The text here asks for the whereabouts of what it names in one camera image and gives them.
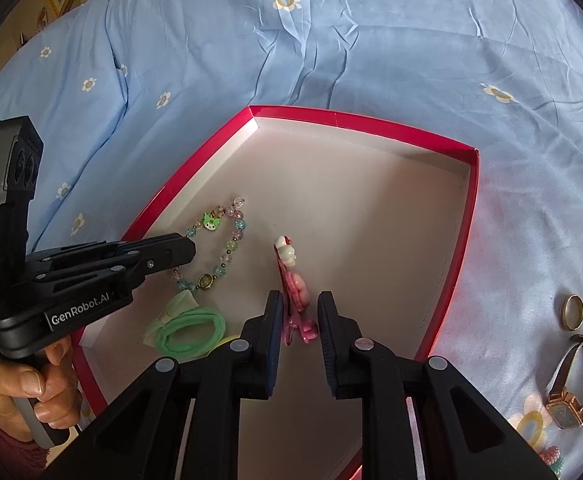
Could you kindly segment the person's left hand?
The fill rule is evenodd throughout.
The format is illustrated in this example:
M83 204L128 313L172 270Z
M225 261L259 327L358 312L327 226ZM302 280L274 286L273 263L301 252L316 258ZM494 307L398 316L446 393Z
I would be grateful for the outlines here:
M54 429L78 424L82 396L72 367L71 339L65 337L45 348L46 363L31 367L0 358L0 429L20 442L32 440L15 400L34 399L37 420Z

